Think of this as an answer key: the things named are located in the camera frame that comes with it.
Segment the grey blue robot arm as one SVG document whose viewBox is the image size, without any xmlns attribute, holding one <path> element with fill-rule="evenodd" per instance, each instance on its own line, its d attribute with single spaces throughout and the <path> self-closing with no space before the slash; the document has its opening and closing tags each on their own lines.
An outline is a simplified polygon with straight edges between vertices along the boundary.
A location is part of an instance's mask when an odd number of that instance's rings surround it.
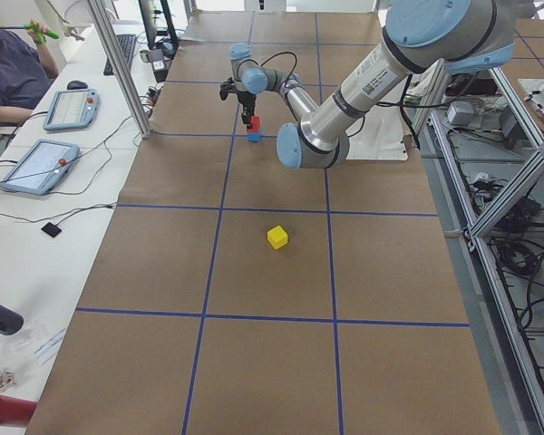
<svg viewBox="0 0 544 435">
<path fill-rule="evenodd" d="M 346 131 L 398 83 L 424 73 L 438 60 L 451 74 L 501 66 L 513 54 L 517 5 L 513 1 L 393 1 L 381 42 L 322 104 L 294 72 L 258 64 L 245 43 L 229 49 L 232 75 L 220 85 L 242 105 L 250 125 L 262 92 L 276 92 L 295 117 L 277 135 L 277 156 L 291 169 L 327 169 L 345 160 Z"/>
</svg>

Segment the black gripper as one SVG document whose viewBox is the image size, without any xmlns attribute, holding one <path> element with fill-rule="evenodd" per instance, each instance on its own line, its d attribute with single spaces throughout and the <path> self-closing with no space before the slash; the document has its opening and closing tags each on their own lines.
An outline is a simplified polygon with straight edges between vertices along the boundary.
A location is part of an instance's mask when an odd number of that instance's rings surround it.
<svg viewBox="0 0 544 435">
<path fill-rule="evenodd" d="M 244 125 L 252 125 L 257 96 L 248 91 L 237 92 L 238 102 L 242 105 L 241 119 Z"/>
</svg>

